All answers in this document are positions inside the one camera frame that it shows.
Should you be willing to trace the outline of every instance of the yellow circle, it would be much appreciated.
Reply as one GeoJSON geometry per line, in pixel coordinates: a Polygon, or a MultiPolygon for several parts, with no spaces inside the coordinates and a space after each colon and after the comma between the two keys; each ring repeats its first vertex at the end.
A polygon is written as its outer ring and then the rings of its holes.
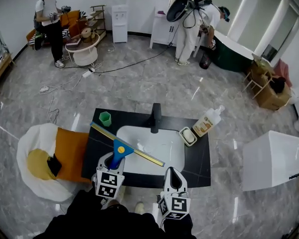
{"type": "Polygon", "coordinates": [[[124,151],[125,151],[125,148],[124,148],[123,146],[120,146],[120,147],[118,148],[118,152],[119,152],[120,154],[124,153],[124,151]]]}

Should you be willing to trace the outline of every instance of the green cup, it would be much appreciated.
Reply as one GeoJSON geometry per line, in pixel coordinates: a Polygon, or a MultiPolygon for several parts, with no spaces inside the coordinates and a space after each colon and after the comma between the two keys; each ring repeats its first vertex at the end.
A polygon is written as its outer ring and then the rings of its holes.
{"type": "Polygon", "coordinates": [[[111,114],[108,112],[100,113],[99,120],[102,122],[103,126],[110,126],[112,124],[111,114]]]}

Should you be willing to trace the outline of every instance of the white bean bag chair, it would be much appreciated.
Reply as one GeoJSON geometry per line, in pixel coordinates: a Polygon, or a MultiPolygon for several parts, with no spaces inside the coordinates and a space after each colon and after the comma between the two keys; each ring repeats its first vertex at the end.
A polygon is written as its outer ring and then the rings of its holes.
{"type": "Polygon", "coordinates": [[[34,177],[27,167],[27,157],[32,150],[41,149],[53,157],[57,131],[58,126],[51,123],[32,126],[19,140],[16,160],[24,183],[34,194],[56,202],[63,202],[73,196],[72,192],[77,183],[60,179],[42,180],[34,177]]]}

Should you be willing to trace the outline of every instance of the person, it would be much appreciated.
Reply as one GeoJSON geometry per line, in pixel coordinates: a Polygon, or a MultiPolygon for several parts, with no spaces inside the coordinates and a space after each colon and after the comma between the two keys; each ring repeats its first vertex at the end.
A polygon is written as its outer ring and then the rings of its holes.
{"type": "Polygon", "coordinates": [[[79,191],[67,213],[54,217],[45,232],[35,238],[196,239],[191,234],[189,214],[182,220],[166,219],[164,232],[152,214],[144,213],[143,203],[138,203],[135,213],[130,213],[116,200],[101,210],[102,199],[95,195],[94,187],[89,192],[79,191]]]}
{"type": "Polygon", "coordinates": [[[200,10],[189,10],[179,23],[175,54],[175,61],[178,65],[186,66],[189,64],[187,60],[195,48],[201,25],[203,28],[209,26],[206,45],[212,48],[215,28],[220,19],[225,19],[228,22],[229,14],[230,11],[226,7],[216,7],[213,4],[206,5],[200,10]]]}
{"type": "Polygon", "coordinates": [[[62,10],[56,6],[56,0],[38,0],[35,11],[36,21],[42,23],[42,31],[51,45],[54,65],[63,68],[63,61],[68,58],[63,56],[62,27],[58,16],[62,10]]]}

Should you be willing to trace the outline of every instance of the white t-shirt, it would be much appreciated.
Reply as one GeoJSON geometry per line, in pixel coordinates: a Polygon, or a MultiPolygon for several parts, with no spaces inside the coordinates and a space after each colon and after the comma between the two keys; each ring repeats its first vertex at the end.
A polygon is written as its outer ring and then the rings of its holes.
{"type": "MultiPolygon", "coordinates": [[[[35,11],[42,11],[43,10],[43,17],[50,17],[51,12],[58,13],[58,10],[56,9],[56,0],[44,0],[44,3],[42,0],[39,0],[36,2],[35,5],[35,11]]],[[[47,26],[49,24],[53,24],[58,22],[60,19],[58,18],[55,21],[43,21],[42,26],[47,26]]]]}
{"type": "Polygon", "coordinates": [[[199,12],[198,10],[195,10],[195,16],[201,19],[199,13],[203,18],[205,26],[212,26],[214,29],[216,29],[216,26],[220,21],[220,12],[216,6],[209,4],[199,12]]]}

